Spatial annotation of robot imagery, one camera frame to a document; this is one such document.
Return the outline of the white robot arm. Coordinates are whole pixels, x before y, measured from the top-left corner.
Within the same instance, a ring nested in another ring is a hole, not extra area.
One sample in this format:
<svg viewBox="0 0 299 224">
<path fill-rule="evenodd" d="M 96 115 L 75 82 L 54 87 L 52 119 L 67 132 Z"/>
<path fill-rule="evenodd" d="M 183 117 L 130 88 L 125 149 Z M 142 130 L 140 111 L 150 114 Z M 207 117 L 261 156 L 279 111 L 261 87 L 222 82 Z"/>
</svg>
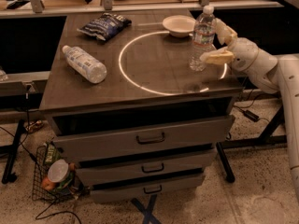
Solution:
<svg viewBox="0 0 299 224">
<path fill-rule="evenodd" d="M 269 54 L 254 42 L 239 37 L 220 19 L 216 19 L 215 32 L 225 47 L 204 53 L 200 57 L 204 63 L 229 64 L 234 71 L 245 73 L 258 89 L 280 92 L 292 183 L 299 199 L 299 59 L 291 54 L 279 58 Z"/>
</svg>

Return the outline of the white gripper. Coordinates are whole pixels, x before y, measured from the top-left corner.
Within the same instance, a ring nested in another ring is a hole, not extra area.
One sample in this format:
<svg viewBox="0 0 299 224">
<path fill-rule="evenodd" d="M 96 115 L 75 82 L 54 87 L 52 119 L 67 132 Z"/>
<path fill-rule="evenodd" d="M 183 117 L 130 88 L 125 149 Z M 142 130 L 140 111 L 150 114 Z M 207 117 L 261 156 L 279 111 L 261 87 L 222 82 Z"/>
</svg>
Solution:
<svg viewBox="0 0 299 224">
<path fill-rule="evenodd" d="M 237 32 L 220 19 L 216 19 L 216 35 L 220 44 L 228 48 L 205 52 L 200 60 L 216 65 L 231 63 L 235 71 L 246 72 L 258 56 L 258 46 L 244 37 L 238 38 Z"/>
</svg>

